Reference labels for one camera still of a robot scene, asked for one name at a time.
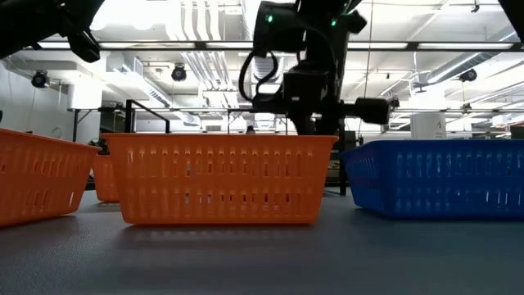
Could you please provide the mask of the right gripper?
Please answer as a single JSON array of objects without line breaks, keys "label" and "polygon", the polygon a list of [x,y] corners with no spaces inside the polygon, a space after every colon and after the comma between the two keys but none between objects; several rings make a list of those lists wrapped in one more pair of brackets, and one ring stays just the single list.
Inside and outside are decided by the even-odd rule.
[{"label": "right gripper", "polygon": [[336,94],[337,82],[326,69],[301,62],[283,74],[275,93],[257,93],[252,105],[257,110],[287,113],[298,135],[315,135],[313,115],[317,119],[317,135],[335,135],[339,118],[357,117],[366,123],[384,125],[389,121],[389,102],[379,98],[357,98],[343,102]]}]

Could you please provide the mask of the orange plastic basket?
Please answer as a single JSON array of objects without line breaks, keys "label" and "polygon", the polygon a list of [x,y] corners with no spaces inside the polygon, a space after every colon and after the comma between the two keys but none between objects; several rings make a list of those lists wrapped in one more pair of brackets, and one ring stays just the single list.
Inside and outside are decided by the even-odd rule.
[{"label": "orange plastic basket", "polygon": [[111,158],[97,155],[93,162],[93,178],[97,199],[100,202],[118,202],[118,193],[115,186],[115,177]]},{"label": "orange plastic basket", "polygon": [[0,227],[78,210],[99,148],[0,129]]},{"label": "orange plastic basket", "polygon": [[331,135],[105,134],[131,225],[312,224]]}]

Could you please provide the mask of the blue plastic basket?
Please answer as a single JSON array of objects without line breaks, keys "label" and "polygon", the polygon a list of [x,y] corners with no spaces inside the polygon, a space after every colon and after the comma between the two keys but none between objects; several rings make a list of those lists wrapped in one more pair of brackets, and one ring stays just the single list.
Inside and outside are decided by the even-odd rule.
[{"label": "blue plastic basket", "polygon": [[355,204],[382,216],[524,220],[524,139],[380,140],[342,160]]}]

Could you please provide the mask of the black metal shelf wooden board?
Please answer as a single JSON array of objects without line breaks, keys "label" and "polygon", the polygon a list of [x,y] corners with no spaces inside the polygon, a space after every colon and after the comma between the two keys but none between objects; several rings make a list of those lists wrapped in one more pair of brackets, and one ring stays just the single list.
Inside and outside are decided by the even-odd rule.
[{"label": "black metal shelf wooden board", "polygon": [[[267,110],[257,110],[254,108],[191,108],[191,107],[163,107],[163,108],[150,108],[146,107],[145,105],[141,104],[138,101],[135,101],[133,99],[128,99],[125,102],[124,112],[125,112],[125,119],[124,119],[124,132],[125,133],[136,133],[136,115],[137,111],[145,111],[146,113],[149,113],[153,115],[154,117],[158,118],[159,120],[163,120],[165,122],[165,134],[171,134],[174,131],[171,131],[171,123],[170,120],[167,119],[167,117],[161,115],[161,113],[175,113],[174,115],[177,116],[180,120],[181,118],[185,118],[184,116],[189,114],[197,114],[197,115],[209,115],[211,114],[219,114],[223,116],[226,115],[227,119],[227,134],[231,134],[231,124],[241,115],[250,113],[250,114],[258,114],[258,113],[267,113]],[[274,120],[280,120],[285,125],[285,135],[289,135],[289,121],[290,118],[288,117],[287,113],[281,113],[278,112],[275,115]],[[346,132],[345,132],[345,121],[344,118],[340,117],[338,119],[338,127],[337,127],[337,136],[339,137],[338,141],[336,142],[336,148],[334,149],[336,156],[338,156],[338,161],[340,162],[340,156],[343,152],[346,151]],[[339,188],[339,194],[341,196],[346,195],[347,189],[349,187],[348,185],[348,179],[346,175],[346,171],[344,168],[343,163],[340,164],[340,167],[338,168],[338,180],[335,182],[327,182],[328,187],[337,186]]]}]

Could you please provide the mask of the black background table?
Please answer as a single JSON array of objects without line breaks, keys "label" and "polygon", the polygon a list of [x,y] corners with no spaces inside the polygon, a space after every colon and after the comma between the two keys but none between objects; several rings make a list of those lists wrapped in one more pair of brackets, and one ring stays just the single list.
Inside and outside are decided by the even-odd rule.
[{"label": "black background table", "polygon": [[114,107],[70,108],[73,113],[72,141],[88,143],[104,133],[124,132],[124,110]]}]

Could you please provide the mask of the white pillar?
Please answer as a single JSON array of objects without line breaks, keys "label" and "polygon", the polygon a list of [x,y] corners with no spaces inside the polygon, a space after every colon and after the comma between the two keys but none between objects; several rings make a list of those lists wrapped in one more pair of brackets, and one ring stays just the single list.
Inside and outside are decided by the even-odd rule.
[{"label": "white pillar", "polygon": [[415,113],[410,117],[411,139],[446,138],[445,114],[439,112]]}]

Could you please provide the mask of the grey-blue table mat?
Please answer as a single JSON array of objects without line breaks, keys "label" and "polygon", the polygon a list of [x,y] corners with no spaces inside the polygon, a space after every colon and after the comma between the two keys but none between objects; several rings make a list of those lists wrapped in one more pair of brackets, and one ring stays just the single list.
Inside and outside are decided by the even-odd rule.
[{"label": "grey-blue table mat", "polygon": [[326,197],[309,226],[137,227],[89,192],[0,229],[0,294],[524,295],[524,221],[388,220]]}]

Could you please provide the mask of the ribbed silver air duct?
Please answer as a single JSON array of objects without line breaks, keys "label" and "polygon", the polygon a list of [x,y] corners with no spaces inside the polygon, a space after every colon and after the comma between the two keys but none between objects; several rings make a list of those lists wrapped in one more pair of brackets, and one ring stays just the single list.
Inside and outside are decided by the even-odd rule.
[{"label": "ribbed silver air duct", "polygon": [[[274,76],[272,76],[268,80],[268,83],[280,84],[282,82],[284,60],[283,60],[283,57],[280,57],[280,56],[276,56],[275,58],[277,60],[278,67],[276,69]],[[272,70],[273,70],[273,59],[271,57],[266,57],[266,58],[255,57],[254,61],[251,63],[252,80],[260,81],[267,74],[269,74]]]}]

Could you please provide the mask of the long silver ceiling duct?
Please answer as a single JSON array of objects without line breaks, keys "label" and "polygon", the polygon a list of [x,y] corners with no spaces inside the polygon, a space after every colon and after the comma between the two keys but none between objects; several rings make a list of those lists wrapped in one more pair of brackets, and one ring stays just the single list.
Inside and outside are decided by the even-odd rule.
[{"label": "long silver ceiling duct", "polygon": [[466,52],[436,70],[431,71],[426,77],[426,82],[428,84],[439,84],[447,79],[455,77],[456,75],[462,74],[485,61],[489,61],[500,54],[501,52]]}]

